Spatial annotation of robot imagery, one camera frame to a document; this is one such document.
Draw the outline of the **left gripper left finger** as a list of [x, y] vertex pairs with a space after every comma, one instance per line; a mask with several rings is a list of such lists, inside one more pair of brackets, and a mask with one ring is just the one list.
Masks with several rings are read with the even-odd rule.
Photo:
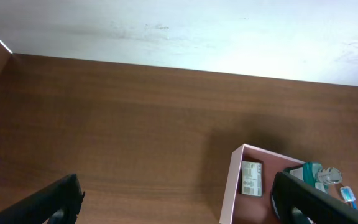
[[85, 192], [70, 174], [0, 211], [3, 223], [71, 223], [77, 221]]

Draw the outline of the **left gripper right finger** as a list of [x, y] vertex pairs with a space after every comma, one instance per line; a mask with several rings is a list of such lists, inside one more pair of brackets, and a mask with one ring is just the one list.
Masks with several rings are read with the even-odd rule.
[[270, 192], [281, 223], [358, 224], [358, 210], [286, 172], [277, 172]]

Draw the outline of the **blue white toothbrush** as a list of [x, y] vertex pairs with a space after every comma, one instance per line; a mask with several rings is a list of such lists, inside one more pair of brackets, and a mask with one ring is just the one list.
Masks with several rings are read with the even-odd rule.
[[348, 203], [352, 208], [357, 209], [356, 197], [349, 186], [343, 186], [340, 189], [343, 200]]

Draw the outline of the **teal mouthwash bottle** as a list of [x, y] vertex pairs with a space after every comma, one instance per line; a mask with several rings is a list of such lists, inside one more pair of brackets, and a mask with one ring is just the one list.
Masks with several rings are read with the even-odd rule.
[[287, 167], [283, 172], [289, 173], [328, 195], [331, 185], [342, 182], [341, 171], [334, 167], [324, 168], [319, 162], [306, 162], [301, 166]]

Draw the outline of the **green white soap box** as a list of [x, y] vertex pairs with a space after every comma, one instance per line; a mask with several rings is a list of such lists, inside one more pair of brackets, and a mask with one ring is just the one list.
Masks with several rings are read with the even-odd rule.
[[255, 197], [262, 196], [262, 163], [241, 162], [241, 194]]

